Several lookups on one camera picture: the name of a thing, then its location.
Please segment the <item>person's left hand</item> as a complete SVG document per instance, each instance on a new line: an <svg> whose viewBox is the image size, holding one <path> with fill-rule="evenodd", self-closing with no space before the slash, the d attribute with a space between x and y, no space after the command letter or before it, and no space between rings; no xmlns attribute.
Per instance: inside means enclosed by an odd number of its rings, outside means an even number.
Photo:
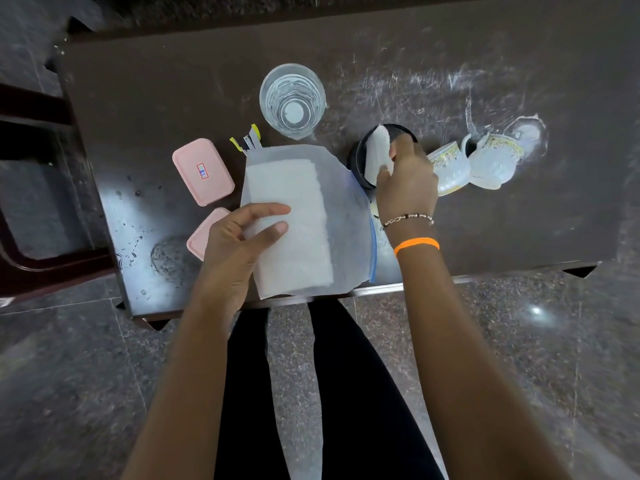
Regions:
<svg viewBox="0 0 640 480"><path fill-rule="evenodd" d="M267 217L286 216L283 203L250 203L211 226L193 298L229 319L243 306L258 259L244 256L244 229Z"/></svg>

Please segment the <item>person's right hand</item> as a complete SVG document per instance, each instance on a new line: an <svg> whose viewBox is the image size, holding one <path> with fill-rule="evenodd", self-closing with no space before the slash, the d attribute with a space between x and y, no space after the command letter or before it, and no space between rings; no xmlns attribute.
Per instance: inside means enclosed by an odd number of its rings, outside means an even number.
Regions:
<svg viewBox="0 0 640 480"><path fill-rule="evenodd" d="M394 183L388 194L376 195L380 223L389 232L401 226L430 230L438 199L432 163L407 134L392 142L390 156L394 157Z"/></svg>

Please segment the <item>white tissue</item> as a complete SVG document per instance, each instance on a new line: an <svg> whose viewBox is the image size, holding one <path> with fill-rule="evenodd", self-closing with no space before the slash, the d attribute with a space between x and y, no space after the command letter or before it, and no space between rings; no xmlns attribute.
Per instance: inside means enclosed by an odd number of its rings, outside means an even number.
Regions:
<svg viewBox="0 0 640 480"><path fill-rule="evenodd" d="M394 160L390 156L391 142L397 136L397 128L389 125L377 126L365 140L364 179L374 187L381 167L393 174Z"/></svg>

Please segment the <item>translucent plastic zip bag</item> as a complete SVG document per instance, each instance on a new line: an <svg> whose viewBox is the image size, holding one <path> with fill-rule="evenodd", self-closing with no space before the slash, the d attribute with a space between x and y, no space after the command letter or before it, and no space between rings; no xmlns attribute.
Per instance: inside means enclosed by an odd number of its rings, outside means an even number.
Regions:
<svg viewBox="0 0 640 480"><path fill-rule="evenodd" d="M246 156L245 173L252 165L293 159L308 159L317 170L327 215L333 283L311 288L309 294L260 299L253 276L244 306L259 308L268 306L269 301L298 303L320 296L357 296L401 290L399 265L379 220L374 217L375 206L354 174L325 147L295 144L251 150ZM243 191L241 204L249 204L242 199Z"/></svg>

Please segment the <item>person's right forearm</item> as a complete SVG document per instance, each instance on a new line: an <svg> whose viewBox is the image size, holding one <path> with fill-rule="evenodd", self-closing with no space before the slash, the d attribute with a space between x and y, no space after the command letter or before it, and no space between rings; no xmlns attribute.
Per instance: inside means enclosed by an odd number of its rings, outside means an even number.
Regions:
<svg viewBox="0 0 640 480"><path fill-rule="evenodd" d="M401 241L430 230L385 229ZM422 395L449 480L572 480L463 305L441 250L396 257Z"/></svg>

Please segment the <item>person's left forearm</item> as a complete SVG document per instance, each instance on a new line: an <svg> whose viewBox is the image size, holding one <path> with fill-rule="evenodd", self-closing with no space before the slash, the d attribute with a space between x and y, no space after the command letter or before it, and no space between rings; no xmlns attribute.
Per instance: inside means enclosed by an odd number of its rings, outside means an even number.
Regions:
<svg viewBox="0 0 640 480"><path fill-rule="evenodd" d="M196 292L121 480L212 480L227 371L228 293Z"/></svg>

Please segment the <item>black round bowl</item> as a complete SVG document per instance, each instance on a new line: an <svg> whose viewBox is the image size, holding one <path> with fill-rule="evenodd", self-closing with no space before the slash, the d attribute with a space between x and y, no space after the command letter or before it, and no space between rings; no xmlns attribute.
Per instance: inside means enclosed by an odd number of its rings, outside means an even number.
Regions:
<svg viewBox="0 0 640 480"><path fill-rule="evenodd" d="M382 125L389 125L397 128L396 129L397 136L392 142L394 142L402 134L410 135L414 143L418 142L418 139L416 138L414 133L412 133L411 130L409 130L403 125L400 125L398 123L384 123ZM365 163L365 140L371 135L371 133L374 131L374 129L377 126L370 129L370 131L368 131L368 133L366 133L366 135L364 135L364 137L361 138L361 140L359 140L356 144L353 145L348 157L348 168L351 170L352 174L354 174L357 182L360 184L360 186L363 188L363 190L366 193L374 192L376 187L369 184L364 179L364 176L363 176L364 163Z"/></svg>

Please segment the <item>stack of white tissues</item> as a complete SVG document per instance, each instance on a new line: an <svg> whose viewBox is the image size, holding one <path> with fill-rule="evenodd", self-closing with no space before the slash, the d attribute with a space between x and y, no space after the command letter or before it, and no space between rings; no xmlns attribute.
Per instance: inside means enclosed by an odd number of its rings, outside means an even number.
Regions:
<svg viewBox="0 0 640 480"><path fill-rule="evenodd" d="M255 265L253 276L260 299L309 294L311 288L333 283L327 215L313 162L293 159L249 166L242 201L276 202L291 208L287 215L258 219L246 229L251 238L280 221L289 226Z"/></svg>

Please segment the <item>white floral teacup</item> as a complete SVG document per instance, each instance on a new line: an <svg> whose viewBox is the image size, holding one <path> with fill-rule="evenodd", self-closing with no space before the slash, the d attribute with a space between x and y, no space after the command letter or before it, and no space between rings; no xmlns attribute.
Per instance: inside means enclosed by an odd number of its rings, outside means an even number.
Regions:
<svg viewBox="0 0 640 480"><path fill-rule="evenodd" d="M468 157L470 183L486 190L498 190L512 179L525 151L516 139L487 134Z"/></svg>
<svg viewBox="0 0 640 480"><path fill-rule="evenodd" d="M470 183L470 163L457 141L452 141L427 154L438 177L438 196L460 190Z"/></svg>

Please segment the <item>plain pink box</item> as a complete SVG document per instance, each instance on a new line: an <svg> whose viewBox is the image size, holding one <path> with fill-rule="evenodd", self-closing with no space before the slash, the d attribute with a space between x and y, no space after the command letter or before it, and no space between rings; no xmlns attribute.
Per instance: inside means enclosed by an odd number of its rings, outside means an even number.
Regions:
<svg viewBox="0 0 640 480"><path fill-rule="evenodd" d="M229 213L230 211L223 207L213 209L208 217L197 227L196 231L188 238L186 243L187 249L200 261L204 261L211 226L229 215Z"/></svg>

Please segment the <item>orange wristband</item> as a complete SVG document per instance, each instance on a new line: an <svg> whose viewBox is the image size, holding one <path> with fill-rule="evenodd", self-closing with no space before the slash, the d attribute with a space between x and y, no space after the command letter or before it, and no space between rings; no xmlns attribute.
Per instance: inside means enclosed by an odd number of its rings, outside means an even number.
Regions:
<svg viewBox="0 0 640 480"><path fill-rule="evenodd" d="M405 249L412 248L415 246L420 246L420 245L426 245L426 246L433 247L437 250L440 250L440 243L436 239L431 237L416 237L416 238L406 239L404 241L401 241L398 245L396 245L396 247L394 248L394 255L397 257L401 250L405 250Z"/></svg>

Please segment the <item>pink box with label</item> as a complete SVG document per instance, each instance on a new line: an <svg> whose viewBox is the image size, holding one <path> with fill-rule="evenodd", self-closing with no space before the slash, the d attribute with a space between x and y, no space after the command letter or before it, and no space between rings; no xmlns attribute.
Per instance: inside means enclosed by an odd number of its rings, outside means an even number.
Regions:
<svg viewBox="0 0 640 480"><path fill-rule="evenodd" d="M214 144L196 139L178 148L172 161L196 203L205 207L235 190L235 183Z"/></svg>

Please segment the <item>pens with yellow-green clips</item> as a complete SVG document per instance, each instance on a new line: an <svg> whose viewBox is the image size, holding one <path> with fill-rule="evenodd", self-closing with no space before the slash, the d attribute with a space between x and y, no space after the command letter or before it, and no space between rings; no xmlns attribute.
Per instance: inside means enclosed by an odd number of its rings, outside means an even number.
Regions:
<svg viewBox="0 0 640 480"><path fill-rule="evenodd" d="M234 145L234 147L247 156L248 152L251 150L257 150L263 148L261 143L261 134L258 126L254 123L251 124L251 128L249 133L243 137L243 142L238 142L235 137L229 138L230 142Z"/></svg>

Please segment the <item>clear drinking glass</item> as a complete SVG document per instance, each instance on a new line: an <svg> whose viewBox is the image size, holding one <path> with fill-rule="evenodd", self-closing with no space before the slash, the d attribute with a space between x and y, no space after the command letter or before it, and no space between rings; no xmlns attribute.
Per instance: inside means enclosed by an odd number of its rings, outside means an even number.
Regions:
<svg viewBox="0 0 640 480"><path fill-rule="evenodd" d="M279 134L294 141L310 136L324 115L326 92L308 67L281 64L262 81L259 91L264 119Z"/></svg>

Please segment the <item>clear glass saucer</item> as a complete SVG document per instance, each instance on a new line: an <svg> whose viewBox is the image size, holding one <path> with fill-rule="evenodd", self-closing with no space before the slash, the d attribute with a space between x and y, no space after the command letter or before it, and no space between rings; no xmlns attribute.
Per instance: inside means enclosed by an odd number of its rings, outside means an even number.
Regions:
<svg viewBox="0 0 640 480"><path fill-rule="evenodd" d="M538 114L517 117L502 133L522 147L521 161L539 159L548 151L548 128Z"/></svg>

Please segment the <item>person's left leg black trousers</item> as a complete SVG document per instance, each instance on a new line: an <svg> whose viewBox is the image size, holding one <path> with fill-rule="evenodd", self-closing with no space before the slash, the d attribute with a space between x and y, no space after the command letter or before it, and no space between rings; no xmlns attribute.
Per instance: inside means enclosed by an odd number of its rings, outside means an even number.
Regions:
<svg viewBox="0 0 640 480"><path fill-rule="evenodd" d="M291 480L267 359L268 308L244 310L227 342L214 480Z"/></svg>

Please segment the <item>person's leg black trousers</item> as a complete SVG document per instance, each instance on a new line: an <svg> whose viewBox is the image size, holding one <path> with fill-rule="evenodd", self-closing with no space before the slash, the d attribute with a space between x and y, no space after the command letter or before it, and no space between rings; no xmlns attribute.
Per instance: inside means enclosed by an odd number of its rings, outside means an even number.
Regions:
<svg viewBox="0 0 640 480"><path fill-rule="evenodd" d="M268 308L244 310L227 342L214 480L291 480L267 359Z"/></svg>
<svg viewBox="0 0 640 480"><path fill-rule="evenodd" d="M323 425L322 480L444 480L385 364L337 299L308 304Z"/></svg>

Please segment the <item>person's right leg black trousers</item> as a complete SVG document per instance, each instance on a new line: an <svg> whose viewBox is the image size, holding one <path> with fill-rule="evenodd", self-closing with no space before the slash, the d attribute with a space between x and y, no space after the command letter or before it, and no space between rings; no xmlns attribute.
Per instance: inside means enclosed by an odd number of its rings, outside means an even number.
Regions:
<svg viewBox="0 0 640 480"><path fill-rule="evenodd" d="M444 480L385 364L337 299L308 304L323 425L322 480Z"/></svg>

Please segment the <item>dark wooden chair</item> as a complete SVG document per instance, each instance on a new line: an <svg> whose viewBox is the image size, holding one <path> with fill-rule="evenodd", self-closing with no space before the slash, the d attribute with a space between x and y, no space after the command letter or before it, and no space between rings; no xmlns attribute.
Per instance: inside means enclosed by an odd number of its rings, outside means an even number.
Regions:
<svg viewBox="0 0 640 480"><path fill-rule="evenodd" d="M113 274L56 162L73 131L64 99L0 83L0 308Z"/></svg>

